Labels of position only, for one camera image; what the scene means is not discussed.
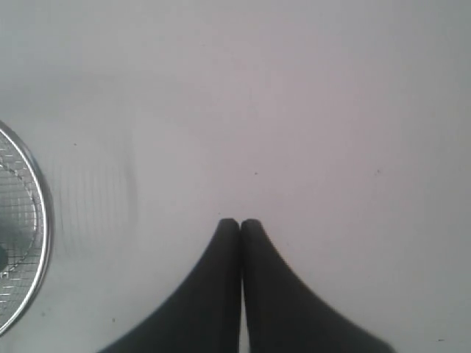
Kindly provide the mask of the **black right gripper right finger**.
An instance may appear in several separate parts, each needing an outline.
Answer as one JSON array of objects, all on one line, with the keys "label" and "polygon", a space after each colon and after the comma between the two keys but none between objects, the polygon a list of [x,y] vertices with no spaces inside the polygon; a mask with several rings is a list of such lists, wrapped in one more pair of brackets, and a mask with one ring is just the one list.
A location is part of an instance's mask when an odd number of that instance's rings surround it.
[{"label": "black right gripper right finger", "polygon": [[241,225],[244,298],[251,352],[392,352],[320,299],[290,269],[262,223]]}]

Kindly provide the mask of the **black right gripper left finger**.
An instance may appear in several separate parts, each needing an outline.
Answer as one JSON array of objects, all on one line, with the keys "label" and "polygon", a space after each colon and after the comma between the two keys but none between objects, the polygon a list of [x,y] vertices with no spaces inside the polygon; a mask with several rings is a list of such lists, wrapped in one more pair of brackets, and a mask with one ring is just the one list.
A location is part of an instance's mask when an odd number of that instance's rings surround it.
[{"label": "black right gripper left finger", "polygon": [[238,352],[240,330],[240,226],[226,218],[176,291],[105,351]]}]

